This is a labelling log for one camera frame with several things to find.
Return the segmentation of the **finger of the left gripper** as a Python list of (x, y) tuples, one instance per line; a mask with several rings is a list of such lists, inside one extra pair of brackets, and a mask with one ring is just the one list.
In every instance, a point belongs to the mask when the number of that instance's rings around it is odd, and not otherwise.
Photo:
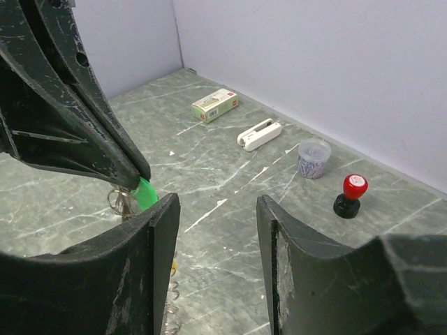
[(34, 2), (1, 2), (2, 152), (36, 169), (136, 188), (137, 168), (47, 60)]
[(113, 113), (83, 47), (69, 1), (35, 1), (36, 19), (47, 36), (38, 38), (42, 50), (56, 73), (83, 102), (117, 146), (149, 180), (149, 163)]

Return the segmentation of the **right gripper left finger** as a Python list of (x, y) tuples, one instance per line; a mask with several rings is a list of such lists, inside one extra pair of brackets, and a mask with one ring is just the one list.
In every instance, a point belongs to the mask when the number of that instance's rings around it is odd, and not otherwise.
[(175, 193), (58, 254), (1, 254), (2, 334), (160, 334), (179, 230)]

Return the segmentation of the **key with yellow tag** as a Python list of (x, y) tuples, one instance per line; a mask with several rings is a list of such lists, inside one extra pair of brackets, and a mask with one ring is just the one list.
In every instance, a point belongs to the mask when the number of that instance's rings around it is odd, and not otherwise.
[(175, 260), (173, 260), (171, 270), (170, 270), (170, 275), (174, 276), (176, 273), (177, 273), (177, 263)]

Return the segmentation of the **key with green tag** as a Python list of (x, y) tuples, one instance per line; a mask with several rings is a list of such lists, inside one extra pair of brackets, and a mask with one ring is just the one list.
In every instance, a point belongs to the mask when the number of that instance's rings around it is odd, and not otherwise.
[(142, 177), (139, 180), (138, 187), (135, 190), (132, 190), (131, 194), (141, 211), (149, 209), (159, 201), (159, 197), (153, 185)]

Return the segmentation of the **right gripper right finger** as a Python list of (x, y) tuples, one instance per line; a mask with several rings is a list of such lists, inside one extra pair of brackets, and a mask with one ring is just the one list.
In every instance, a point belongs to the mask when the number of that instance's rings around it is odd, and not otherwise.
[(383, 234), (357, 248), (256, 203), (273, 334), (445, 334), (446, 237)]

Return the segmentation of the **metal disc with keyrings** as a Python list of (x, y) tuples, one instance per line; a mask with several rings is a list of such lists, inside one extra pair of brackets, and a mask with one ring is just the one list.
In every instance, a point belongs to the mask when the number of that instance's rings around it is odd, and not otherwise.
[[(137, 202), (133, 198), (131, 191), (127, 188), (119, 186), (114, 187), (107, 196), (110, 208), (122, 217), (125, 221), (130, 219), (142, 211), (139, 209)], [(177, 251), (174, 252), (173, 259), (175, 260)], [(168, 291), (163, 315), (163, 325), (161, 328), (162, 334), (179, 334), (182, 327), (182, 322), (177, 318), (179, 311), (176, 306), (176, 301), (179, 298), (179, 283), (174, 279), (175, 276), (169, 278)]]

